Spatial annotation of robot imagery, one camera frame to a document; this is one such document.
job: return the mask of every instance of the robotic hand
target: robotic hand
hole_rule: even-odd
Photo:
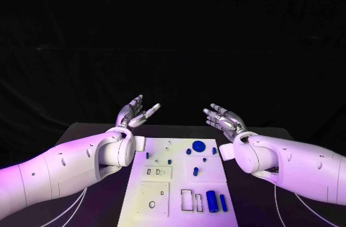
[[[346,205],[346,157],[315,145],[258,135],[239,116],[210,104],[206,123],[223,131],[232,143],[219,147],[222,159],[308,199]]]
[[[62,143],[37,157],[0,169],[0,220],[24,207],[75,194],[128,166],[145,138],[132,136],[160,108],[140,112],[142,95],[127,104],[115,127],[105,133]]]

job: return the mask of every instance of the dark table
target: dark table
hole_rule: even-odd
[[[73,123],[56,144],[104,133],[112,124]],[[259,135],[292,140],[282,128],[255,128],[249,131]],[[142,125],[132,131],[135,136],[147,138],[190,138],[216,139],[217,146],[229,143],[222,131],[210,126]],[[235,160],[223,161],[228,189],[232,198],[233,211],[239,227],[282,226],[278,217],[274,185],[245,173]],[[118,224],[122,201],[125,197],[128,178],[132,164],[111,174],[86,189],[79,209],[67,223],[67,227],[115,227]],[[72,205],[80,192],[49,201],[40,202],[0,220],[0,227],[39,227],[47,223]],[[346,206],[323,203],[301,197],[311,209],[336,225],[346,227]],[[307,209],[294,193],[277,188],[277,204],[281,218],[287,227],[330,227]],[[50,224],[60,227],[67,221],[75,207]]]

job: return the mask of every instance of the white board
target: white board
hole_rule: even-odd
[[[203,152],[193,150],[194,141],[204,143]],[[145,151],[134,155],[118,227],[238,226],[222,159],[219,152],[212,154],[213,148],[215,139],[145,139]],[[210,190],[216,194],[217,213],[210,213],[207,208],[206,191]],[[181,211],[181,197],[190,201],[190,193],[193,211]],[[220,195],[225,196],[228,212],[222,210]],[[196,199],[202,203],[202,212],[197,212]]]

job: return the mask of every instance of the blue cylinder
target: blue cylinder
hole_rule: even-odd
[[[219,212],[219,206],[217,206],[217,200],[216,200],[216,195],[215,195],[213,190],[206,191],[206,200],[207,200],[209,212],[210,213],[217,213]]]
[[[226,207],[226,201],[225,201],[223,194],[219,195],[219,200],[220,200],[222,210],[223,210],[223,212],[228,212],[228,207]]]
[[[193,169],[193,175],[197,176],[197,174],[199,174],[199,168],[194,167],[194,169]]]
[[[196,141],[191,143],[191,148],[193,148],[193,150],[194,150],[196,152],[203,152],[204,149],[206,149],[206,144],[204,144],[202,141],[196,140]]]

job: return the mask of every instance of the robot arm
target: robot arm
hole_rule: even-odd
[[[219,147],[222,159],[235,159],[246,173],[305,198],[346,205],[346,157],[320,146],[246,131],[235,113],[210,106],[217,112],[203,110],[206,123],[232,141]]]
[[[56,145],[0,170],[0,220],[37,202],[82,191],[129,165],[135,151],[145,149],[145,138],[132,136],[127,127],[140,126],[160,108],[155,104],[138,114],[141,99],[142,95],[124,106],[127,113],[119,111],[121,121],[105,133]]]

